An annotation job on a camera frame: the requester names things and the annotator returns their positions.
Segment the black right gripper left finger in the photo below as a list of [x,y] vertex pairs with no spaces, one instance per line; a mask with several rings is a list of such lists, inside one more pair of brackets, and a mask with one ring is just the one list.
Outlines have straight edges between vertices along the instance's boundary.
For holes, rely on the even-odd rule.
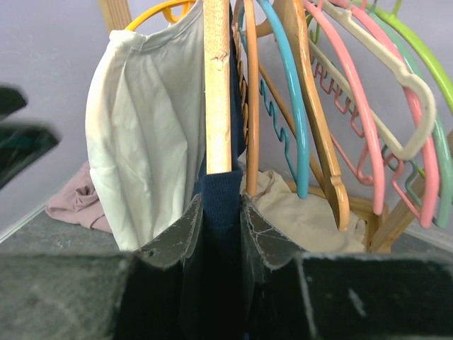
[[2,339],[200,339],[202,198],[141,249],[1,256]]

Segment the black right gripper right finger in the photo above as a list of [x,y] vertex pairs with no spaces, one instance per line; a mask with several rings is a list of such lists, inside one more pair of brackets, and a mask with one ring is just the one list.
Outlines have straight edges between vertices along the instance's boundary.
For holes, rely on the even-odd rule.
[[452,262],[303,250],[244,196],[241,250],[252,339],[451,339]]

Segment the peach orange plastic hanger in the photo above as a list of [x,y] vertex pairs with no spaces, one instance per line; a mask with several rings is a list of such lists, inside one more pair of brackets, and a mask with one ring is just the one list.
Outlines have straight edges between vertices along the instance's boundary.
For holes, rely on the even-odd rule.
[[[246,137],[246,192],[256,194],[258,185],[259,144],[260,144],[260,99],[258,43],[256,34],[255,11],[252,1],[237,1],[233,16],[236,57],[240,75],[243,103],[244,135]],[[248,78],[243,78],[240,48],[247,55]]]

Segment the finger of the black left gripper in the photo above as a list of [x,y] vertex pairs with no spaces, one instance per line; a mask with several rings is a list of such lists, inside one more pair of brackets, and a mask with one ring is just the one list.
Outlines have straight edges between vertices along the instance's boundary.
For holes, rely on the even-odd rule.
[[60,143],[48,125],[1,123],[1,188]]
[[17,86],[2,84],[0,86],[0,104],[1,119],[5,119],[16,111],[25,108],[28,100]]

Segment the wooden hanger with bar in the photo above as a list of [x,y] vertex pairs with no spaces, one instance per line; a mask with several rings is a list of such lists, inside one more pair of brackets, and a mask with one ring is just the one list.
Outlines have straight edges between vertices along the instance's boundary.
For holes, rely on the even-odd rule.
[[257,40],[261,36],[274,34],[280,49],[284,64],[287,87],[290,94],[292,108],[289,116],[294,120],[294,127],[289,127],[285,120],[283,108],[279,108],[276,98],[280,97],[271,92],[272,82],[258,58],[259,70],[259,99],[264,100],[264,106],[273,119],[273,127],[279,141],[285,146],[285,158],[297,194],[305,198],[309,192],[309,176],[314,175],[310,167],[310,154],[316,158],[316,163],[323,171],[326,199],[333,212],[336,226],[341,232],[347,229],[350,218],[350,206],[345,185],[342,182],[341,170],[338,164],[330,131],[323,113],[321,101],[311,73],[310,52],[308,49],[308,67],[305,68],[299,61],[304,60],[306,50],[296,45],[295,38],[300,38],[300,33],[284,28],[292,20],[283,19],[283,9],[288,10],[289,1],[258,1],[257,3],[265,14],[265,21],[256,25]]

